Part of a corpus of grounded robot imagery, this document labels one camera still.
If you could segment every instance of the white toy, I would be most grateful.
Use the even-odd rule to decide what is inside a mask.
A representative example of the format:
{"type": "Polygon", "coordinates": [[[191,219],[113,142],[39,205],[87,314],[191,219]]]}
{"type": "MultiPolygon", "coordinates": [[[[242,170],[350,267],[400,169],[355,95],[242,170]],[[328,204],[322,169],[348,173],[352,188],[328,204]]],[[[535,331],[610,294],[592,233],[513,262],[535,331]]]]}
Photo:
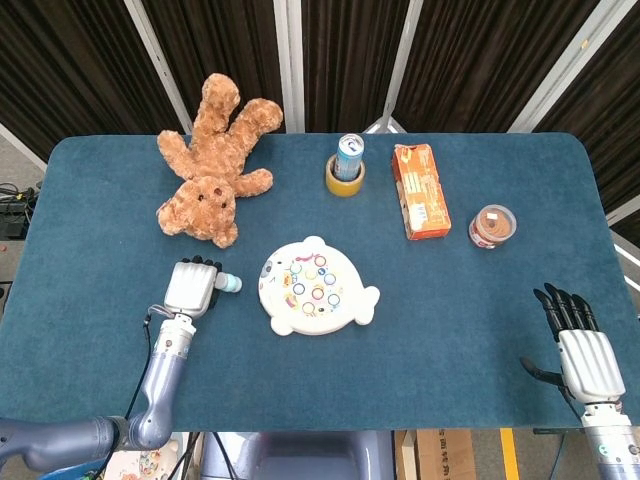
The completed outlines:
{"type": "Polygon", "coordinates": [[[380,298],[376,287],[364,288],[351,261],[320,237],[276,250],[262,268],[258,294],[278,335],[323,335],[351,320],[367,325],[380,298]]]}

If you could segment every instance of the brown teddy bear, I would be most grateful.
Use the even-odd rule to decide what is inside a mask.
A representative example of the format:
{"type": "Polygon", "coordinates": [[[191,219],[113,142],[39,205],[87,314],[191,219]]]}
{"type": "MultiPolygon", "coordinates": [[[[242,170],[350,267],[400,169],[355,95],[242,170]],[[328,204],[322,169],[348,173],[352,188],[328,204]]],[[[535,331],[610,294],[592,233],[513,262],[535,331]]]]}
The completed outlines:
{"type": "Polygon", "coordinates": [[[273,185],[271,172],[264,168],[244,175],[242,170],[260,136],[280,126],[282,110],[270,100],[253,99],[227,131],[229,116],[238,103],[235,83],[214,73],[202,87],[191,145],[187,148],[177,132],[165,130],[158,135],[160,152],[186,180],[156,213],[167,235],[186,232],[226,248],[238,237],[235,197],[259,195],[273,185]]]}

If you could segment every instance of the curtain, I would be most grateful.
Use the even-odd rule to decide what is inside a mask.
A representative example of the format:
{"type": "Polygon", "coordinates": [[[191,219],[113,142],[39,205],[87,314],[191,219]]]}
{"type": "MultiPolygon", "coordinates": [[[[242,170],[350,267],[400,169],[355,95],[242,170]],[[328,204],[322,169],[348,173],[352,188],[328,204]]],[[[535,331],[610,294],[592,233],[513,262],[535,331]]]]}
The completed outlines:
{"type": "Polygon", "coordinates": [[[303,0],[308,132],[360,132],[384,107],[408,0],[303,0]]]}
{"type": "Polygon", "coordinates": [[[571,132],[584,143],[605,211],[640,194],[640,3],[595,53],[538,130],[571,132]]]}
{"type": "Polygon", "coordinates": [[[214,72],[228,75],[238,85],[239,108],[257,97],[282,107],[272,1],[143,3],[192,118],[198,111],[202,84],[214,72]]]}
{"type": "Polygon", "coordinates": [[[425,0],[393,117],[407,131],[506,131],[597,3],[425,0]]]}
{"type": "Polygon", "coordinates": [[[61,139],[180,124],[123,2],[0,2],[0,122],[43,160],[61,139]]]}

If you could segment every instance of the blue table cover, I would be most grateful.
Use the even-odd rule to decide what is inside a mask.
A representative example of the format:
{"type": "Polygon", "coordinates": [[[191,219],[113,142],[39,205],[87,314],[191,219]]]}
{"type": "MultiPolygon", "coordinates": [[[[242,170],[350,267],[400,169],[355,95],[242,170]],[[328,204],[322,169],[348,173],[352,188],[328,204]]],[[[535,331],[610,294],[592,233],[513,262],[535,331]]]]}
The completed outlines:
{"type": "Polygon", "coordinates": [[[226,250],[161,232],[155,211],[181,180],[155,137],[61,142],[0,325],[0,416],[122,415],[144,363],[146,308],[162,302],[174,263],[200,254],[244,288],[222,294],[196,322],[175,430],[576,426],[556,389],[518,361],[528,355],[559,369],[531,292],[544,282],[590,301],[626,381],[625,409],[640,419],[640,325],[575,138],[365,135],[365,183],[344,199],[324,184],[339,137],[260,140],[246,171],[267,167],[275,184],[238,200],[240,236],[226,250]],[[406,239],[390,167],[396,143],[432,145],[453,222],[447,237],[406,239]],[[493,251],[467,234],[490,203],[518,220],[515,236],[493,251]],[[324,237],[380,289],[369,326],[320,337],[271,330],[260,269],[279,246],[308,235],[324,237]]]}

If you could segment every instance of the robotic arm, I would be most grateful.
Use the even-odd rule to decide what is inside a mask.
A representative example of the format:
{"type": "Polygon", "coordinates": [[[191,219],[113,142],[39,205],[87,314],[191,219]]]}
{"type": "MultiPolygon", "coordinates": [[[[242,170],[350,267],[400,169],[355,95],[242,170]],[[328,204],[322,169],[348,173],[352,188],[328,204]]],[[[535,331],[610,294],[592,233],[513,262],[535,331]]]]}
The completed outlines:
{"type": "Polygon", "coordinates": [[[545,289],[548,295],[533,292],[558,345],[562,374],[540,370],[527,358],[520,362],[536,380],[556,386],[569,405],[571,398],[585,405],[580,420],[603,480],[640,480],[640,449],[618,408],[625,387],[611,343],[585,300],[548,283],[545,289]]]}
{"type": "Polygon", "coordinates": [[[32,470],[47,472],[104,459],[112,449],[153,450],[171,436],[172,408],[191,340],[193,320],[213,307],[220,291],[238,292],[239,278],[200,256],[176,263],[164,299],[170,318],[162,323],[141,390],[146,411],[130,421],[94,417],[78,422],[39,424],[0,418],[0,467],[22,455],[32,470]]]}

